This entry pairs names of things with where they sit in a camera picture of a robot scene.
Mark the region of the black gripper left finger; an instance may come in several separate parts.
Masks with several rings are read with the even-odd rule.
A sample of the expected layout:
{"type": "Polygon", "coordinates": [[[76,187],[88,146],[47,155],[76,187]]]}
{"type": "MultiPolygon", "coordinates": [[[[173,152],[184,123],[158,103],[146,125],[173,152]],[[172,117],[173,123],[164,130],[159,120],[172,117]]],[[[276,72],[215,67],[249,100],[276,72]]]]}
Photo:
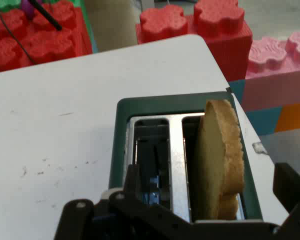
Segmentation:
{"type": "Polygon", "coordinates": [[[69,201],[62,210],[56,240],[211,240],[213,223],[187,223],[170,210],[137,199],[140,167],[128,167],[123,190],[94,204],[69,201]]]}

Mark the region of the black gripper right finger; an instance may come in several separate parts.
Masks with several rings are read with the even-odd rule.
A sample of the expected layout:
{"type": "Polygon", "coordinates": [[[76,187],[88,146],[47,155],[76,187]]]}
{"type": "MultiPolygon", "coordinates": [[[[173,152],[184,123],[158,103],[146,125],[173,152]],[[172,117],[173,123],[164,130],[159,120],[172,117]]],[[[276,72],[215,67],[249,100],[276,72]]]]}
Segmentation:
{"type": "Polygon", "coordinates": [[[289,213],[281,225],[267,222],[219,224],[216,240],[300,240],[300,175],[287,163],[276,163],[273,192],[289,213]]]}

